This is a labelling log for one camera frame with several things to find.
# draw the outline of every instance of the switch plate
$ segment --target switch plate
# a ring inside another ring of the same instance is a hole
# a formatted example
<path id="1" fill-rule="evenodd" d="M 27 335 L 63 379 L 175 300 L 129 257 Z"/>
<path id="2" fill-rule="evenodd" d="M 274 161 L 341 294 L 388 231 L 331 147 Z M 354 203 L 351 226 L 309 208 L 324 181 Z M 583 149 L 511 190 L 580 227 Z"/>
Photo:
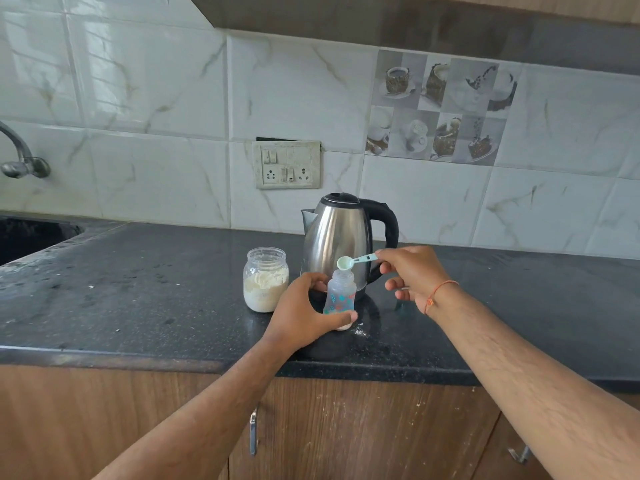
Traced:
<path id="1" fill-rule="evenodd" d="M 257 189 L 319 189 L 319 141 L 254 141 Z"/>

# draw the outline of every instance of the measuring scoop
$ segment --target measuring scoop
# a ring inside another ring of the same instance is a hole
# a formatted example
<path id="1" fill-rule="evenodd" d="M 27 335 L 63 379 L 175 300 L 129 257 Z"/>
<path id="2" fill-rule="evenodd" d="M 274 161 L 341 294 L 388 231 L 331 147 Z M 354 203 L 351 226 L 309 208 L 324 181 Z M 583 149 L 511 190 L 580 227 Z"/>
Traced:
<path id="1" fill-rule="evenodd" d="M 340 271 L 347 271 L 348 269 L 351 269 L 356 263 L 375 261 L 376 259 L 378 259 L 378 256 L 376 256 L 375 254 L 367 254 L 366 256 L 360 256 L 356 259 L 350 258 L 348 256 L 342 256 L 341 258 L 338 258 L 337 264 Z"/>

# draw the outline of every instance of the metal cabinet handle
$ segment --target metal cabinet handle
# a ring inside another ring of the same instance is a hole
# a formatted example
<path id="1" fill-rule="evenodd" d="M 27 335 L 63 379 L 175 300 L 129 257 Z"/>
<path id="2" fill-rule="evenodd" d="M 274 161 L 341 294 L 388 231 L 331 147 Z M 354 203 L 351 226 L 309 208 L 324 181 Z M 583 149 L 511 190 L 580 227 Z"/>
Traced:
<path id="1" fill-rule="evenodd" d="M 251 413 L 251 418 L 249 419 L 249 453 L 251 456 L 255 456 L 258 451 L 258 437 L 255 432 L 255 423 L 258 416 L 258 407 L 253 410 Z"/>
<path id="2" fill-rule="evenodd" d="M 531 448 L 526 445 L 524 446 L 524 450 L 522 450 L 522 453 L 520 454 L 517 454 L 516 450 L 514 450 L 513 448 L 509 448 L 508 452 L 511 457 L 521 465 L 526 465 L 529 457 L 531 456 Z"/>

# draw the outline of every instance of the black granite countertop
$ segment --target black granite countertop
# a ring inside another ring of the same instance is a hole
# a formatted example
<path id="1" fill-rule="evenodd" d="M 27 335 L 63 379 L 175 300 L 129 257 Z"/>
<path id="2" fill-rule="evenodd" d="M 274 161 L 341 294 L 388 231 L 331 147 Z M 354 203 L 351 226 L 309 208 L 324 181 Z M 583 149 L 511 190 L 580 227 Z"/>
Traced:
<path id="1" fill-rule="evenodd" d="M 246 253 L 303 237 L 139 223 L 86 232 L 0 267 L 0 363 L 222 373 L 269 315 L 242 293 Z M 614 392 L 640 392 L 640 261 L 439 246 L 447 271 L 524 338 Z M 435 323 L 367 287 L 359 320 L 281 376 L 476 385 Z"/>

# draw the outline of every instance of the red thread bracelet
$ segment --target red thread bracelet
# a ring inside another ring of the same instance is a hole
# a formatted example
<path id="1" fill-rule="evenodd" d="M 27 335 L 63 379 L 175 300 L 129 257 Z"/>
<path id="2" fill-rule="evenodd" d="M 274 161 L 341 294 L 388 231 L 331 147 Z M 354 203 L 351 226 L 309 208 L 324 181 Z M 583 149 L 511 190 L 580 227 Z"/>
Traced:
<path id="1" fill-rule="evenodd" d="M 427 304 L 424 306 L 424 314 L 427 314 L 427 310 L 433 305 L 433 297 L 436 294 L 436 291 L 438 291 L 440 289 L 441 286 L 446 285 L 447 283 L 453 283 L 455 285 L 460 286 L 460 283 L 457 281 L 453 281 L 453 280 L 447 280 L 445 282 L 440 283 L 438 286 L 436 286 L 436 289 L 433 290 L 433 293 L 431 293 L 429 295 L 429 297 L 427 298 Z"/>

